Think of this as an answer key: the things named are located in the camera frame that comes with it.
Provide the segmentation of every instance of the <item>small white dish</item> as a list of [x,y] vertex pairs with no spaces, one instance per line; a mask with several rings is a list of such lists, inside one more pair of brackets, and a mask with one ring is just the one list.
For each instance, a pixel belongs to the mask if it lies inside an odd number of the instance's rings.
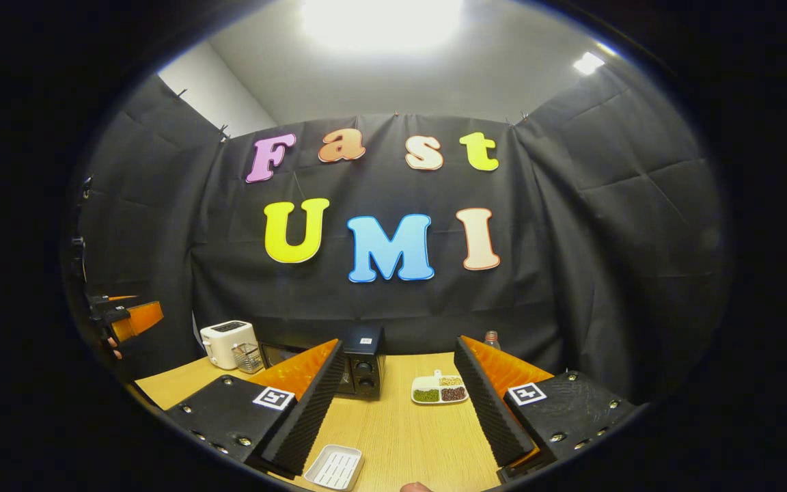
[[362,467],[363,454],[359,449],[328,444],[303,478],[328,489],[348,491],[354,487]]
[[[463,381],[462,377],[460,376],[443,376],[443,371],[440,370],[433,371],[433,376],[415,377],[415,379],[412,380],[412,390],[409,393],[412,395],[412,401],[419,405],[444,405],[456,404],[456,402],[462,402],[466,398],[469,398],[469,393],[466,392],[466,386],[464,386],[462,383],[442,384],[441,381],[443,378],[456,378],[461,382]],[[443,390],[456,390],[457,388],[463,388],[463,398],[456,400],[443,399]],[[439,398],[437,401],[422,402],[415,399],[415,392],[436,392]]]

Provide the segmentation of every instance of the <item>green beans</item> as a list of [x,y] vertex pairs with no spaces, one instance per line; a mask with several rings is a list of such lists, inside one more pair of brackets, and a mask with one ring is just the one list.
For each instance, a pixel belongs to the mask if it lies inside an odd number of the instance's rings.
[[419,402],[438,402],[439,389],[428,389],[425,392],[416,389],[415,392],[413,392],[413,397]]

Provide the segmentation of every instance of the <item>ceiling light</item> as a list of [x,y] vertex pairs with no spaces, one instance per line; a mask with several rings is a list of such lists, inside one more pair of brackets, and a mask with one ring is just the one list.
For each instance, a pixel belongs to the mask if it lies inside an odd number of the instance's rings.
[[456,31],[462,0],[307,0],[305,30],[335,49],[409,53]]
[[585,53],[581,56],[581,59],[572,66],[575,66],[575,68],[584,75],[591,75],[594,70],[597,69],[597,66],[602,65],[604,65],[603,60],[597,58],[596,55],[593,53]]

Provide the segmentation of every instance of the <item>black microwave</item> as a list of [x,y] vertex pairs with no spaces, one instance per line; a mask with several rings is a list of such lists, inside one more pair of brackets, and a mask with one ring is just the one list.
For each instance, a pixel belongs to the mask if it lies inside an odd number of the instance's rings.
[[384,379],[384,328],[356,327],[275,327],[263,329],[254,325],[260,356],[267,368],[286,361],[303,350],[311,349],[334,338],[342,341],[346,365],[338,385],[338,395],[362,399],[378,399]]

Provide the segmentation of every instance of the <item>toaster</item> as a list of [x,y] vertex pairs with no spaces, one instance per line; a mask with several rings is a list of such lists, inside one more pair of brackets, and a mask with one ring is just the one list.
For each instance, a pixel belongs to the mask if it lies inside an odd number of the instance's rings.
[[205,346],[208,360],[223,370],[238,367],[236,351],[233,349],[243,344],[257,346],[257,338],[253,334],[253,325],[247,321],[224,321],[199,331],[202,345]]

